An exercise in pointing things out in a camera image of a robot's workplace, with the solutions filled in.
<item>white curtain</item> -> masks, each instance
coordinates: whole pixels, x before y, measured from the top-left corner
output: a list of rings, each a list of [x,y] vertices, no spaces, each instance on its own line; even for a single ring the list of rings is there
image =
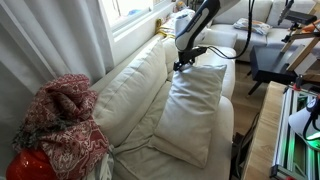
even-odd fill
[[[97,0],[0,0],[0,176],[34,94],[66,73],[96,82],[113,68]]]

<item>window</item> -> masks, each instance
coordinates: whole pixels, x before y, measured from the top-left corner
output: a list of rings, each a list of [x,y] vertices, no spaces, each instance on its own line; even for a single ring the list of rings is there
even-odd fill
[[[165,0],[102,0],[112,31],[123,27]]]

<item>black cable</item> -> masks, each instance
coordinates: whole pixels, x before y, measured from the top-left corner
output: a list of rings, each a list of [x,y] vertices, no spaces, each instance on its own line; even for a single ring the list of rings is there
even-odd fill
[[[316,121],[317,121],[317,119],[314,119],[314,120],[312,121],[312,126],[313,126],[313,128],[314,128],[315,130],[320,131],[320,128],[318,128],[318,126],[317,126],[317,124],[316,124]]]
[[[248,34],[247,34],[247,40],[246,40],[246,44],[244,46],[244,48],[242,49],[242,51],[240,52],[239,55],[236,55],[234,57],[228,57],[227,55],[225,55],[223,52],[221,52],[220,50],[218,50],[216,47],[214,46],[210,46],[210,50],[214,53],[216,53],[218,56],[224,58],[224,59],[237,59],[239,57],[241,57],[244,52],[247,50],[248,46],[249,46],[249,43],[250,43],[250,39],[251,39],[251,33],[252,33],[252,12],[253,12],[253,5],[254,5],[254,2],[255,0],[252,0],[252,3],[251,3],[251,0],[249,0],[249,13],[248,13]]]
[[[308,128],[309,128],[309,126],[310,126],[310,124],[311,124],[311,121],[313,121],[313,119],[314,119],[314,117],[313,117],[312,112],[311,112],[311,115],[310,115],[310,117],[309,117],[306,125],[304,126],[304,128],[303,128],[303,133],[302,133],[303,138],[304,138],[306,141],[309,141],[308,138],[307,138],[307,131],[308,131]]]
[[[235,171],[236,171],[236,175],[238,176],[238,178],[241,177],[241,173],[239,171],[239,161],[240,161],[240,157],[241,157],[241,151],[242,151],[242,146],[243,144],[245,143],[247,137],[249,135],[252,135],[253,136],[253,131],[255,130],[256,126],[257,126],[257,122],[258,122],[258,119],[259,119],[259,115],[260,113],[258,112],[254,118],[253,118],[253,121],[251,123],[251,126],[249,128],[249,130],[247,131],[247,133],[244,135],[244,137],[242,138],[240,144],[239,144],[239,149],[238,149],[238,154],[237,154],[237,158],[236,158],[236,162],[235,162]]]
[[[318,32],[320,32],[319,28],[314,24],[314,22],[312,24],[318,30]]]

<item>throw pillow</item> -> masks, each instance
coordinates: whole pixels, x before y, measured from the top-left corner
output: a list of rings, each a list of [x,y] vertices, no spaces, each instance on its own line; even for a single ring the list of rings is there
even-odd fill
[[[248,30],[249,29],[249,21],[245,18],[240,18],[237,22],[233,24],[233,27],[236,29],[241,30]],[[254,21],[252,20],[252,32],[260,34],[260,35],[267,35],[269,30],[272,28],[269,24],[260,22],[260,21]]]
[[[204,168],[226,65],[189,66],[175,72],[149,146]]]
[[[93,117],[111,144],[117,147],[127,138],[167,74],[162,42],[152,41],[100,91]]]

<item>couch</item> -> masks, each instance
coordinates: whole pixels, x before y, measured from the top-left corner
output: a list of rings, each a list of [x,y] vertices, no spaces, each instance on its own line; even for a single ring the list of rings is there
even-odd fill
[[[231,57],[235,55],[233,46],[236,38],[235,34],[209,30],[203,45],[215,45]],[[217,94],[219,98],[213,123],[205,127],[210,128],[210,133],[207,134],[211,134],[211,139],[203,166],[181,160],[150,145],[166,109],[168,94],[176,76],[173,63],[177,60],[177,55],[174,39],[156,35],[91,87],[99,94],[93,112],[94,119],[114,146],[112,179],[229,178],[234,123],[231,96],[235,84],[235,60],[220,58],[208,50],[197,57],[193,65],[196,68],[203,67],[202,65],[226,68]],[[196,79],[192,86],[201,89],[197,85],[201,85],[203,80],[210,83],[217,79]],[[197,118],[202,119],[203,115],[200,113]],[[177,129],[179,128],[172,127],[165,130],[174,133]],[[192,138],[185,140],[195,143],[201,141]]]
[[[224,31],[238,35],[234,47],[237,55],[240,54],[245,46],[247,31],[235,29],[233,24],[240,18],[248,18],[248,3],[249,0],[241,0],[229,10],[215,17],[212,22],[212,26],[210,27],[212,30]],[[291,10],[309,13],[314,4],[315,2],[313,0],[295,0]],[[246,49],[245,53],[238,58],[238,60],[245,62],[250,62],[249,55],[253,46],[267,46],[281,49],[285,45],[285,43],[281,40],[289,34],[288,29],[292,25],[292,23],[286,19],[280,25],[278,25],[279,16],[285,7],[285,0],[255,0],[253,7],[252,19],[266,23],[272,26],[272,28],[269,30],[267,35],[252,33],[248,48]],[[295,50],[301,44],[307,45],[311,40],[311,38],[295,40],[290,46],[289,50]],[[318,43],[313,49],[312,53],[316,57],[319,57],[319,50],[320,44]]]

